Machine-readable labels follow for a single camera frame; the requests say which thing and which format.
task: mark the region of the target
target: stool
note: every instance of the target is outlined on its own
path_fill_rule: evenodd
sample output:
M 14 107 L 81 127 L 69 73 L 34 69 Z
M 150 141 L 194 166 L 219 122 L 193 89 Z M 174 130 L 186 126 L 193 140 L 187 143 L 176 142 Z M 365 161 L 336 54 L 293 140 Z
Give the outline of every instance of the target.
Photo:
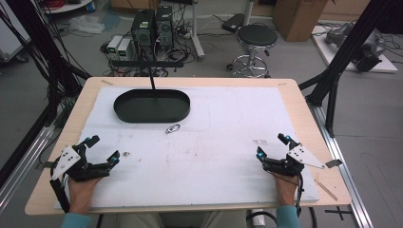
M 238 30 L 238 41 L 241 45 L 250 49 L 249 55 L 241 55 L 232 64 L 227 66 L 227 70 L 233 70 L 232 75 L 243 75 L 248 78 L 270 78 L 267 64 L 257 56 L 260 49 L 269 56 L 269 49 L 277 42 L 276 33 L 262 25 L 248 25 Z

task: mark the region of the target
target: person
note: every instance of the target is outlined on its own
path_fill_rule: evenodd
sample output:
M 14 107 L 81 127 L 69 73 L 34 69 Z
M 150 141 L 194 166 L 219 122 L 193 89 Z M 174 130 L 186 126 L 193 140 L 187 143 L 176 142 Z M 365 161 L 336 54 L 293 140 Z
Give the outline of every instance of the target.
M 299 228 L 300 225 L 297 219 L 297 208 L 294 206 L 294 196 L 297 189 L 298 179 L 297 177 L 286 177 L 280 174 L 273 174 L 273 176 L 276 181 L 278 195 L 277 227 Z M 68 180 L 68 188 L 70 193 L 70 209 L 64 217 L 61 226 L 62 228 L 87 228 L 89 226 L 90 217 L 87 217 L 86 213 L 91 206 L 92 193 L 95 189 L 96 184 L 100 180 L 101 179 L 96 179 L 84 182 L 76 182 L 73 179 Z M 213 212 L 210 214 L 208 220 L 222 220 L 225 217 L 233 216 L 232 213 L 234 212 L 230 212 L 228 214 L 223 213 L 223 215 L 220 215 L 220 212 L 218 212 L 217 214 Z

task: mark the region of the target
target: white board on floor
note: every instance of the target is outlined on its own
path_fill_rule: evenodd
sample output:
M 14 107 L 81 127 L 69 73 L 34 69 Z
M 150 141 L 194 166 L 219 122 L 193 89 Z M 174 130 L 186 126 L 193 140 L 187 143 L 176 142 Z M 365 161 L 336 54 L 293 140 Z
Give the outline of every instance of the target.
M 275 202 L 273 177 L 256 158 L 258 146 L 283 159 L 288 146 L 278 133 L 297 141 L 276 88 L 180 87 L 191 101 L 179 131 L 173 123 L 124 123 L 113 103 L 130 87 L 103 87 L 80 141 L 98 135 L 89 162 L 101 163 L 119 150 L 121 161 L 97 186 L 93 207 L 143 207 Z M 303 201 L 318 200 L 308 167 Z
M 313 34 L 315 33 L 322 33 L 326 31 L 326 28 L 322 26 L 315 26 L 314 30 L 312 31 Z M 313 35 L 314 43 L 317 45 L 323 60 L 325 61 L 326 65 L 328 66 L 338 51 L 338 48 L 335 44 L 326 44 L 326 33 L 323 33 L 319 36 Z M 370 70 L 370 72 L 381 72 L 381 73 L 394 73 L 397 72 L 397 68 L 389 61 L 385 55 L 380 55 L 379 59 L 382 60 L 381 63 L 377 64 Z M 347 65 L 346 70 L 351 71 L 358 71 L 353 63 Z

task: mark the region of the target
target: human hand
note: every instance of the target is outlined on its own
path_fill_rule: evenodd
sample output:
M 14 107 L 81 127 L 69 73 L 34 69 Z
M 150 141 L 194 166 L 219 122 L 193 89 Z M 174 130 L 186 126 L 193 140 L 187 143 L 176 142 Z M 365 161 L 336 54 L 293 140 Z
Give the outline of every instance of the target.
M 70 213 L 85 215 L 91 207 L 91 197 L 95 186 L 101 179 L 76 182 L 68 179 L 68 190 L 70 192 Z
M 294 205 L 294 196 L 298 185 L 298 177 L 289 177 L 281 174 L 273 173 L 276 180 L 276 188 L 278 193 L 278 204 Z

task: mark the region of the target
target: silver keychain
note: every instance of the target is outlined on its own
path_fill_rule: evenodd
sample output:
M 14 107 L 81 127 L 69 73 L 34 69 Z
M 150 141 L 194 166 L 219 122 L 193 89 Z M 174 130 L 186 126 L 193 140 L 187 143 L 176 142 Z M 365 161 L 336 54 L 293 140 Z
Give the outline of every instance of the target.
M 179 130 L 180 128 L 181 128 L 181 126 L 180 126 L 179 124 L 175 124 L 175 125 L 169 126 L 169 127 L 165 130 L 165 134 L 172 133 L 172 132 L 174 132 L 174 131 Z

